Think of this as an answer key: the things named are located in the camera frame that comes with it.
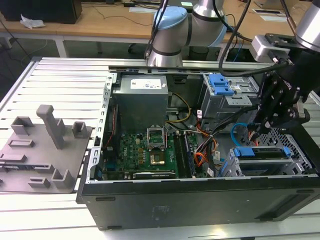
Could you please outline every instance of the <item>yellow cable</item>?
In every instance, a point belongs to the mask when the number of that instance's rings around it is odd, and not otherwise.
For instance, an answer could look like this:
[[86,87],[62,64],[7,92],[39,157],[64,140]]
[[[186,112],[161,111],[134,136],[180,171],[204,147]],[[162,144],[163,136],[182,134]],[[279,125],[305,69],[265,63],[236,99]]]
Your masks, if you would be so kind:
[[179,94],[173,92],[172,95],[176,95],[182,102],[185,103],[185,105],[186,105],[187,108],[188,108],[188,114],[187,114],[186,117],[183,118],[183,119],[179,119],[179,120],[169,120],[169,121],[165,121],[165,122],[166,122],[166,123],[172,123],[172,124],[174,124],[174,123],[181,123],[181,122],[184,122],[184,121],[188,120],[188,119],[190,118],[190,115],[191,115],[191,108],[190,108],[189,104],[188,104],[188,103],[186,102],[186,100],[184,100]]

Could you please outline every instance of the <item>blue cable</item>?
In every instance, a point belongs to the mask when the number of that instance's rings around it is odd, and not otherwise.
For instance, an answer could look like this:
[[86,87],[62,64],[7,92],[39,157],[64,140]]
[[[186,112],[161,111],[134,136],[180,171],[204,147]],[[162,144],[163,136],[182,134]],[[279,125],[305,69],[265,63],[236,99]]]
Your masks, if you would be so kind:
[[237,60],[237,57],[238,57],[238,55],[239,55],[239,53],[240,53],[240,50],[242,49],[242,47],[244,46],[244,40],[242,40],[242,44],[241,44],[241,47],[239,47],[239,49],[238,49],[238,52],[237,52],[237,54],[235,55],[235,58],[234,58],[234,62]]
[[234,130],[235,130],[236,126],[244,126],[244,127],[247,127],[248,124],[243,123],[243,122],[238,122],[238,123],[236,123],[235,125],[233,125],[233,127],[231,128],[231,131],[230,131],[231,139],[232,139],[232,141],[234,142],[234,144],[239,147],[239,146],[241,146],[241,145],[240,145],[240,143],[237,141],[237,139],[235,138],[235,134],[234,134]]

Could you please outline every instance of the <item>black metal frame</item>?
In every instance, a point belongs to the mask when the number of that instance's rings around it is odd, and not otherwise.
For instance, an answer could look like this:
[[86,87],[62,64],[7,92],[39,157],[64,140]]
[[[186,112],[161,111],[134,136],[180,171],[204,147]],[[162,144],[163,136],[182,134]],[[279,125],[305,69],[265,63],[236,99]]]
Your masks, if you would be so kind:
[[[317,144],[302,126],[290,133],[319,171]],[[281,221],[320,197],[320,178],[81,181],[78,197],[100,230]]]

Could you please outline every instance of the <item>wooden desk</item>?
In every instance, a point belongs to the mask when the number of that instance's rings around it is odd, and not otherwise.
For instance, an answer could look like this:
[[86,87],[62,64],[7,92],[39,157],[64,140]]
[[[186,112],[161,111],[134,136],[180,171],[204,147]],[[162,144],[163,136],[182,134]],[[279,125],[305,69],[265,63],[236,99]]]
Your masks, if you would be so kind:
[[[236,22],[238,22],[244,10],[244,5],[245,3],[238,0],[225,0],[223,7],[226,14],[233,14]],[[298,7],[291,11],[292,17],[297,24],[305,13],[304,9],[307,9],[310,5],[310,2],[300,2],[297,5]],[[90,6],[90,4],[83,5],[82,15],[76,24],[45,22],[46,27],[28,29],[19,22],[8,22],[4,20],[3,23],[17,38],[55,40],[60,57],[68,56],[64,41],[141,44],[148,42],[151,36],[151,25],[154,16],[152,13],[129,12],[130,9],[128,7],[123,7],[122,5]],[[266,33],[292,35],[287,22],[265,21],[259,14],[252,13],[252,8],[258,9],[259,7],[252,1],[249,11],[239,29],[239,32],[243,36],[252,39],[255,35],[264,35]],[[228,23],[230,25],[234,24],[231,16],[228,17]],[[225,35],[222,47],[225,47],[230,35],[230,33]],[[10,37],[1,25],[0,37]]]

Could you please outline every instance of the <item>gray 3d printed part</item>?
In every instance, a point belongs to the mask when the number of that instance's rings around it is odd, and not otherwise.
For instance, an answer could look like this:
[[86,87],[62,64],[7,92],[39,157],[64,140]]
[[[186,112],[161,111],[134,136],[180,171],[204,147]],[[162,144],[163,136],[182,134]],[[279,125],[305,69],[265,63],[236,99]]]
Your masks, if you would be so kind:
[[71,193],[89,142],[92,128],[55,119],[51,105],[36,111],[44,124],[19,116],[14,133],[0,151],[0,191]]

